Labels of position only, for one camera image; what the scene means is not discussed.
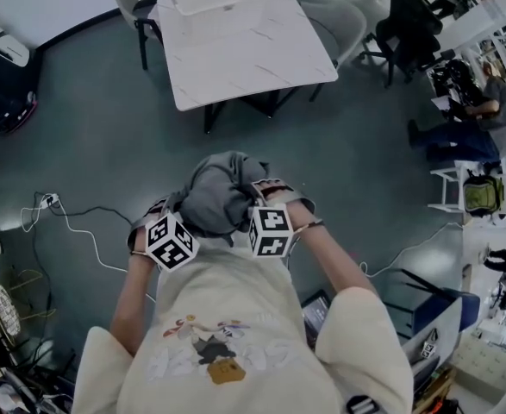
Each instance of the seated person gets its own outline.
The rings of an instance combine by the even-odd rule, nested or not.
[[[484,63],[483,70],[488,77],[484,101],[479,106],[452,106],[461,122],[447,122],[425,132],[419,131],[414,120],[408,123],[410,146],[427,147],[429,161],[498,162],[506,155],[506,83],[493,75],[490,63]]]

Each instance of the white cable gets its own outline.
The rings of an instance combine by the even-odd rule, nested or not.
[[[367,276],[368,278],[375,278],[376,276],[379,276],[379,274],[381,274],[382,272],[386,272],[387,270],[389,270],[395,264],[395,262],[398,260],[398,258],[402,255],[402,253],[406,253],[407,251],[410,251],[410,250],[413,250],[414,248],[420,247],[421,245],[423,245],[426,242],[432,241],[443,229],[445,229],[449,225],[454,225],[456,227],[460,227],[461,229],[463,229],[463,227],[461,225],[459,225],[458,223],[446,223],[442,227],[440,227],[430,238],[426,239],[423,242],[420,242],[417,245],[413,245],[411,247],[406,247],[403,250],[401,250],[400,253],[398,253],[394,257],[392,262],[387,267],[383,268],[382,270],[379,270],[378,272],[376,272],[374,274],[368,274],[367,273],[367,262],[365,262],[363,260],[359,263],[359,268],[360,268],[360,270],[362,270],[362,273],[365,274],[365,276]]]
[[[39,202],[39,205],[41,204],[41,202],[44,200],[44,198],[48,195],[51,195],[52,193],[47,193],[46,195],[44,195],[42,197],[42,199],[40,200]],[[99,251],[97,250],[97,242],[96,242],[96,237],[94,236],[93,233],[91,233],[90,231],[88,230],[77,230],[77,229],[74,229],[73,227],[71,227],[71,224],[69,223],[69,217],[67,216],[66,214],[66,210],[65,210],[65,207],[63,207],[63,204],[61,203],[61,198],[58,198],[58,202],[59,202],[59,207],[63,210],[63,216],[65,217],[65,221],[66,221],[66,226],[69,228],[69,230],[71,232],[74,232],[74,233],[86,233],[88,235],[91,236],[91,239],[94,243],[94,249],[96,250],[96,257],[97,257],[97,262],[99,262],[102,266],[106,267],[106,268],[109,268],[111,270],[116,270],[117,272],[123,272],[123,273],[127,273],[128,270],[125,270],[124,268],[120,268],[120,267],[113,267],[113,266],[110,266],[110,265],[107,265],[105,264],[104,262],[101,261],[100,257],[99,257]],[[22,211],[23,210],[38,210],[38,216],[36,217],[36,220],[32,222],[32,225],[28,228],[28,229],[25,229],[24,226],[22,225]],[[34,208],[34,209],[28,209],[28,208],[23,208],[21,209],[21,226],[22,226],[22,229],[24,230],[25,233],[28,233],[35,225],[36,223],[38,222],[38,220],[40,219],[40,207],[38,208]],[[153,296],[151,296],[149,293],[146,293],[146,296],[151,299],[154,303],[156,303],[156,300],[153,298]]]

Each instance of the green bag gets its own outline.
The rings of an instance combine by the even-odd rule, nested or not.
[[[503,203],[503,182],[490,175],[471,175],[463,184],[465,211],[471,216],[488,216]]]

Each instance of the floor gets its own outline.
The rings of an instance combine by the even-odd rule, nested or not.
[[[353,1],[369,28],[385,17],[388,0]],[[35,191],[57,192],[67,212],[104,205],[134,220],[156,198],[178,189],[201,158],[229,149],[269,161],[274,174],[307,192],[336,239],[370,273],[457,220],[426,207],[440,197],[440,182],[407,142],[410,118],[424,127],[441,121],[423,78],[404,85],[397,75],[385,90],[380,68],[345,66],[316,103],[308,102],[312,88],[306,88],[269,120],[235,101],[207,136],[202,111],[176,110],[161,47],[149,41],[147,51],[150,68],[144,72],[135,32],[116,18],[47,52],[38,110],[16,133],[0,137],[0,237],[6,249],[0,275],[10,265],[38,269],[33,233],[22,231],[20,218]],[[104,262],[125,267],[128,225],[121,218],[95,211],[71,218],[71,225],[93,231]],[[109,325],[123,274],[101,267],[90,237],[69,232],[63,218],[45,212],[35,230],[57,308],[47,336],[56,351],[80,353],[91,326]],[[447,228],[395,266],[437,285],[459,286],[461,249],[461,231]],[[328,287],[300,247],[290,269],[301,298]],[[384,275],[376,284],[386,297],[400,295],[387,289]],[[45,306],[46,285],[42,279],[28,288],[36,310]],[[40,336],[43,323],[37,318],[25,325]]]

